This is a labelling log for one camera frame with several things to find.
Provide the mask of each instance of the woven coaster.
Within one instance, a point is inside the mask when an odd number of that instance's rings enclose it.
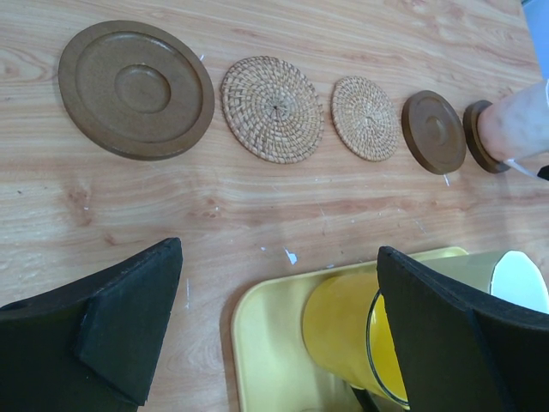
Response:
[[[235,63],[221,84],[225,119],[254,155],[297,163],[317,149],[323,109],[312,83],[291,64],[266,56]]]
[[[341,140],[361,158],[385,161],[395,153],[401,128],[393,103],[376,83],[357,76],[339,80],[332,118]]]

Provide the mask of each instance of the wooden table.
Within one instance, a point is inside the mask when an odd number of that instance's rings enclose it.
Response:
[[[203,55],[216,112],[191,151],[126,160],[90,142],[63,109],[63,48],[83,28],[116,19],[163,28]],[[427,88],[460,115],[471,102],[537,82],[516,0],[3,0],[0,41],[0,305],[166,237],[183,241],[178,296],[140,410],[238,410],[231,314],[265,279],[372,260],[380,245],[515,248],[549,274],[546,183],[492,176],[470,154],[458,172],[436,176],[404,140],[389,161],[363,161],[329,116],[334,83],[347,75],[379,84],[399,112]],[[254,55],[286,59],[315,84],[326,130],[309,160],[259,160],[227,128],[221,79]]]

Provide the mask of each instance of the yellow mug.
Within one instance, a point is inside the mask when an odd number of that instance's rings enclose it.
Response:
[[[409,409],[375,273],[321,283],[307,301],[302,328],[320,367]]]

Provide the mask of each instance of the woven trivet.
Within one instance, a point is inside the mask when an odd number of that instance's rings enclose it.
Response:
[[[395,153],[401,128],[393,103],[376,83],[357,76],[339,80],[332,118],[341,140],[361,158],[384,161]]]
[[[254,155],[297,163],[322,139],[323,109],[312,83],[291,64],[265,56],[235,63],[221,84],[225,119]]]

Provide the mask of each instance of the wooden coaster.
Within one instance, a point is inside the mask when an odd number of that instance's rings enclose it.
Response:
[[[477,129],[480,114],[491,105],[492,103],[488,100],[479,100],[470,105],[463,113],[463,130],[465,131],[469,151],[479,166],[489,173],[502,173],[508,171],[510,167],[488,154],[480,141],[479,130]]]
[[[135,21],[78,33],[61,56],[59,87],[76,126],[131,159],[189,150],[214,116],[214,88],[200,59],[169,33]]]
[[[322,139],[323,109],[312,83],[278,58],[245,58],[221,84],[225,119],[251,153],[274,163],[297,163]]]
[[[454,172],[465,161],[462,123],[440,94],[424,90],[410,97],[402,109],[402,131],[415,160],[431,173]]]
[[[401,134],[389,96],[374,82],[350,76],[335,84],[332,118],[341,140],[368,161],[384,161]]]

